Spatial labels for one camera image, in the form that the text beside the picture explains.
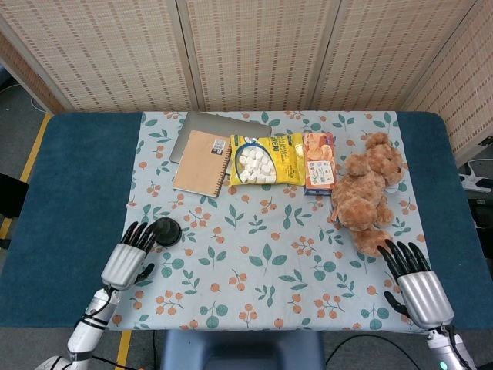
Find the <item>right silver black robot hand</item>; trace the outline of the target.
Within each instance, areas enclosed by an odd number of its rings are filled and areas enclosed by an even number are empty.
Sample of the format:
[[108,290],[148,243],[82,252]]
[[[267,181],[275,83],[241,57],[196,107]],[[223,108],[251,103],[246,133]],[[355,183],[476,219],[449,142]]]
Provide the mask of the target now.
[[404,300],[399,302],[391,292],[386,291],[384,296],[388,304],[424,330],[452,323],[452,306],[438,276],[431,270],[419,247],[413,243],[394,243],[389,239],[384,242],[385,245],[379,245],[377,249]]

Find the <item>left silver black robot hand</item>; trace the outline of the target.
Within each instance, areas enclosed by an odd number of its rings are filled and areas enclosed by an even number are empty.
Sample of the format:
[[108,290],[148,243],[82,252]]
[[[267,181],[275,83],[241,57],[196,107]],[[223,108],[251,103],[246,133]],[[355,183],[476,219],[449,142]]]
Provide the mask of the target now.
[[131,223],[103,269],[103,285],[110,291],[125,291],[147,279],[155,264],[145,265],[145,260],[155,244],[156,237],[156,222]]

